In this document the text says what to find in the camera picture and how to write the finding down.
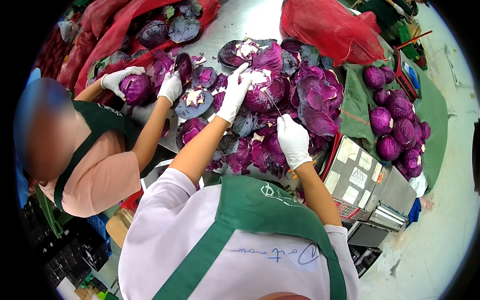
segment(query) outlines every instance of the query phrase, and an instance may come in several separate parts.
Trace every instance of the green apron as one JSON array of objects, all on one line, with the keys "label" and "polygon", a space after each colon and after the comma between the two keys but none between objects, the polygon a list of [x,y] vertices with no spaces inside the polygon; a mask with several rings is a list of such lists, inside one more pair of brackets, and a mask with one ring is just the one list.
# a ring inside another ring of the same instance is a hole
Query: green apron
[{"label": "green apron", "polygon": [[[130,151],[137,141],[140,130],[133,124],[131,120],[125,118],[119,111],[108,106],[86,101],[73,101],[73,108],[81,113],[85,119],[88,127],[92,131],[85,141],[73,153],[72,159],[65,171],[59,176],[55,184],[53,192],[53,199],[55,205],[63,212],[61,204],[63,197],[63,189],[70,178],[75,167],[92,148],[97,139],[109,130],[117,130],[125,137],[125,151]],[[147,167],[142,171],[140,177],[143,178],[153,170],[153,168],[160,162],[161,157],[159,153],[161,150],[157,147],[154,158]]]},{"label": "green apron", "polygon": [[330,299],[347,298],[338,257],[316,213],[264,180],[225,175],[219,183],[222,190],[215,221],[158,290],[154,300],[188,299],[236,229],[288,234],[314,241],[327,259]]}]

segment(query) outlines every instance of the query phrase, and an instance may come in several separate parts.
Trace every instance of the red mesh bag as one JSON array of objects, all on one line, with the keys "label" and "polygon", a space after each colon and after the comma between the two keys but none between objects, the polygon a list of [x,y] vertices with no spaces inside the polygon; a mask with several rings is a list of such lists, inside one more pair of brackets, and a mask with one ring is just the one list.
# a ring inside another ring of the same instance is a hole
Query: red mesh bag
[{"label": "red mesh bag", "polygon": [[93,32],[98,38],[108,18],[124,7],[130,0],[96,0],[85,10],[80,25],[82,30]]},{"label": "red mesh bag", "polygon": [[[111,55],[113,52],[120,49],[121,42],[123,37],[127,33],[127,29],[130,26],[130,21],[143,13],[149,12],[155,8],[162,7],[171,3],[178,2],[178,0],[133,0],[132,4],[129,5],[130,8],[126,10],[112,25],[112,27],[105,33],[105,35],[101,38],[95,49],[92,51],[90,56],[88,57],[86,63],[83,65],[82,70],[79,73],[78,81],[75,84],[75,94],[78,95],[81,91],[85,89],[85,84],[87,81],[87,72],[88,68],[92,65],[93,62],[99,60],[102,57],[107,57]],[[203,9],[203,15],[200,19],[201,25],[203,29],[208,23],[210,23],[213,18],[216,16],[220,5],[218,4],[218,0],[198,0],[200,5]],[[118,70],[122,70],[127,66],[139,66],[139,67],[147,67],[149,64],[153,62],[152,51],[156,49],[167,49],[176,45],[176,43],[172,42],[168,39],[162,45],[152,49],[145,55],[137,58],[136,60],[132,60],[125,65],[124,63],[118,63],[115,65],[110,65],[104,69],[102,72],[103,74],[112,73]]]},{"label": "red mesh bag", "polygon": [[93,51],[97,39],[91,32],[81,32],[76,39],[68,59],[61,66],[57,81],[69,90],[73,91],[78,73],[84,66],[88,55]]},{"label": "red mesh bag", "polygon": [[339,66],[345,61],[367,65],[385,59],[371,26],[380,29],[372,20],[373,13],[355,17],[336,0],[287,0],[280,23],[291,37],[317,47]]}]

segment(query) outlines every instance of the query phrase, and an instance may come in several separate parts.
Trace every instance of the blue cloth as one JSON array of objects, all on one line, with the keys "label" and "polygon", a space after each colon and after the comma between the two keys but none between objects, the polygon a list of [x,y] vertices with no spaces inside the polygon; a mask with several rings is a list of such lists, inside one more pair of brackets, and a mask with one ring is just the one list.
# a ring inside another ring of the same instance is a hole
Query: blue cloth
[{"label": "blue cloth", "polygon": [[410,212],[408,213],[408,225],[407,228],[413,223],[417,222],[419,220],[419,215],[421,212],[421,203],[420,199],[416,198],[415,202],[412,205],[412,209],[410,209]]}]

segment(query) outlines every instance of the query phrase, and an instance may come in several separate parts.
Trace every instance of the stack of red cabbages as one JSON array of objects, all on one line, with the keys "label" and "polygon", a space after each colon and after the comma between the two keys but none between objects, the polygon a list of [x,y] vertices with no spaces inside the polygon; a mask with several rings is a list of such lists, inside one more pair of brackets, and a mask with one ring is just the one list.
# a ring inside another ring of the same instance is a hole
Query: stack of red cabbages
[{"label": "stack of red cabbages", "polygon": [[379,136],[376,150],[379,158],[392,164],[408,181],[423,170],[422,155],[430,126],[421,122],[413,104],[403,90],[385,91],[382,86],[393,82],[392,69],[370,66],[363,73],[365,85],[376,89],[373,99],[378,107],[370,112],[370,126]]},{"label": "stack of red cabbages", "polygon": [[[221,48],[217,58],[232,71],[248,62],[250,67],[240,76],[240,82],[249,74],[252,85],[208,170],[227,163],[233,172],[248,174],[247,167],[253,164],[263,173],[269,171],[279,178],[285,175],[289,166],[278,143],[279,113],[272,102],[282,114],[289,114],[307,129],[311,155],[327,148],[326,142],[341,123],[339,108],[343,100],[343,85],[332,70],[331,58],[320,56],[315,47],[293,38],[285,39],[281,45],[273,39],[233,40]],[[198,116],[210,103],[215,112],[219,110],[227,76],[217,76],[215,70],[199,67],[193,71],[191,82],[192,87],[175,109],[181,118],[188,119],[178,128],[179,149],[206,126],[207,121]]]}]

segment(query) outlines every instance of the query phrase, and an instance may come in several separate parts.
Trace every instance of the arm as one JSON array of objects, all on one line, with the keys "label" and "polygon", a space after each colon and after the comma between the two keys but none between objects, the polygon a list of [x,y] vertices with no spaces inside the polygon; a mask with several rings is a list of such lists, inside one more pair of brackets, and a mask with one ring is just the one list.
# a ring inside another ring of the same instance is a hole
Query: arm
[{"label": "arm", "polygon": [[285,114],[283,119],[277,119],[277,131],[278,142],[287,163],[302,183],[307,206],[324,225],[342,226],[333,198],[313,168],[312,158],[308,154],[310,137],[307,130]]},{"label": "arm", "polygon": [[244,78],[241,84],[239,84],[239,77],[247,67],[248,63],[244,63],[228,77],[225,97],[216,116],[180,150],[169,166],[169,168],[177,169],[187,175],[194,185],[198,184],[208,162],[212,159],[218,143],[222,139],[223,133],[232,125],[245,99],[245,94],[252,80]]}]

